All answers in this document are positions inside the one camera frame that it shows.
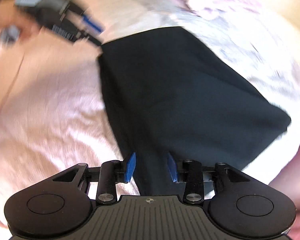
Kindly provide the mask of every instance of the black fabric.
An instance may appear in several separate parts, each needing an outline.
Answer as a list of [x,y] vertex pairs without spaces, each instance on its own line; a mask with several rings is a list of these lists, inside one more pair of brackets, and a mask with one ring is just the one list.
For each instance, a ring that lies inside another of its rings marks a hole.
[[182,194],[184,184],[171,181],[167,151],[241,170],[290,123],[181,27],[138,33],[102,49],[109,122],[123,156],[137,153],[134,178],[142,195]]

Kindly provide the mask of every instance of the metal bolt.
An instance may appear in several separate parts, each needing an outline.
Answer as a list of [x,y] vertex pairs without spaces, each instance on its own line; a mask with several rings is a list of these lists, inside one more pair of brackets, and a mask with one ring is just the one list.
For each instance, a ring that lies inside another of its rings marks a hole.
[[197,201],[200,201],[202,199],[202,197],[199,194],[191,193],[186,196],[186,199],[191,202],[197,202]]
[[98,196],[98,199],[103,201],[103,202],[108,202],[108,201],[113,200],[113,195],[109,194],[109,193],[103,193],[103,194]]

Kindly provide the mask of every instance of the black garment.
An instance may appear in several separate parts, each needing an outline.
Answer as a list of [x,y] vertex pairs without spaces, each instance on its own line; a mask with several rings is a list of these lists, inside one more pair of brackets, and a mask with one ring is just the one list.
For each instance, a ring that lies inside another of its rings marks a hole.
[[102,46],[102,92],[123,156],[137,153],[142,195],[182,194],[166,152],[241,170],[290,117],[181,27],[138,33]]

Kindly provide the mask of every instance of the white bed sheet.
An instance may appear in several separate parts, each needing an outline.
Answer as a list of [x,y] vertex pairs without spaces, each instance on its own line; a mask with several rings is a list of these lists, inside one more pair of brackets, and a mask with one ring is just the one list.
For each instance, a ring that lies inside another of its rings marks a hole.
[[[105,27],[104,41],[167,26],[183,26],[291,117],[288,132],[244,171],[269,183],[300,144],[300,67],[274,33],[274,14],[227,12],[206,21],[171,0],[84,0]],[[102,101],[98,49],[47,33],[0,48],[0,240],[3,214],[15,192],[76,163],[122,159]],[[95,195],[96,185],[90,190]],[[134,183],[119,194],[138,194]]]

